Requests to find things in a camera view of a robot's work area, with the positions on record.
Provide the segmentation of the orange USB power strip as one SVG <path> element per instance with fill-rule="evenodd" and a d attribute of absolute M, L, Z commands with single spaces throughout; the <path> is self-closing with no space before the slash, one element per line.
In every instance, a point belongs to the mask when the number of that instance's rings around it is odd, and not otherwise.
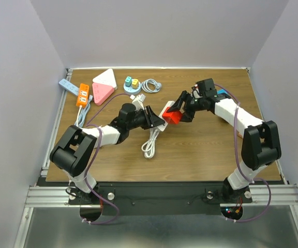
<path fill-rule="evenodd" d="M 88 103 L 90 87 L 87 84 L 80 84 L 76 106 L 85 108 Z"/>

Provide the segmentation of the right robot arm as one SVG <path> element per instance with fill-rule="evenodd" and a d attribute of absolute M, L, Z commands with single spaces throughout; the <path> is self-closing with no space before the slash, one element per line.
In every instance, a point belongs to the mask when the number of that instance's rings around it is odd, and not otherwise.
<path fill-rule="evenodd" d="M 201 80 L 192 92 L 182 91 L 169 113 L 181 113 L 181 122 L 192 122 L 198 111 L 210 111 L 233 127 L 234 137 L 243 138 L 242 148 L 235 148 L 236 169 L 224 181 L 221 195 L 232 202 L 240 197 L 257 175 L 281 157 L 278 126 L 264 121 L 240 107 L 231 94 L 218 93 L 212 78 Z"/>

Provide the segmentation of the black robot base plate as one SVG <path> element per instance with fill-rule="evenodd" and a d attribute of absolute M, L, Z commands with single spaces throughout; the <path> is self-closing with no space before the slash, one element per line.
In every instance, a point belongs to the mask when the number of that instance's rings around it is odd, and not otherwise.
<path fill-rule="evenodd" d="M 112 197 L 120 215 L 220 215 L 221 207 L 251 203 L 245 188 L 226 196 L 221 181 L 195 182 L 100 182 L 94 190 Z"/>

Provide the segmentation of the light blue round socket base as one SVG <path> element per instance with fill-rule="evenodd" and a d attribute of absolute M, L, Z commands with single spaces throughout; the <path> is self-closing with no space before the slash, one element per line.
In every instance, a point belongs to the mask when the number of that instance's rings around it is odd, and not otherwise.
<path fill-rule="evenodd" d="M 141 84 L 139 83 L 137 88 L 133 88 L 132 85 L 127 86 L 126 83 L 124 83 L 123 89 L 128 95 L 137 95 L 141 92 Z"/>

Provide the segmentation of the red cube socket adapter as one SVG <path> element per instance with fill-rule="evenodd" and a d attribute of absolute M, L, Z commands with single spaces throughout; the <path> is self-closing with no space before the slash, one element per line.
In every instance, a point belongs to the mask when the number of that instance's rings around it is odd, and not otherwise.
<path fill-rule="evenodd" d="M 168 113 L 169 107 L 163 112 L 162 118 L 168 123 L 177 125 L 180 122 L 180 119 L 182 117 L 181 111 L 176 112 L 170 112 Z"/>

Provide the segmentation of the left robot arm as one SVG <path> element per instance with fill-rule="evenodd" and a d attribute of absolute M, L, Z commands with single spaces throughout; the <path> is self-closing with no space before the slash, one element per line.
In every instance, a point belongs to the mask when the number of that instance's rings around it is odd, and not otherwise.
<path fill-rule="evenodd" d="M 136 109 L 132 103 L 125 103 L 118 116 L 106 126 L 90 129 L 69 126 L 50 152 L 49 159 L 81 190 L 81 198 L 92 204 L 99 193 L 95 188 L 97 182 L 87 168 L 93 150 L 122 143 L 132 129 L 147 130 L 164 124 L 165 120 L 150 106 Z"/>

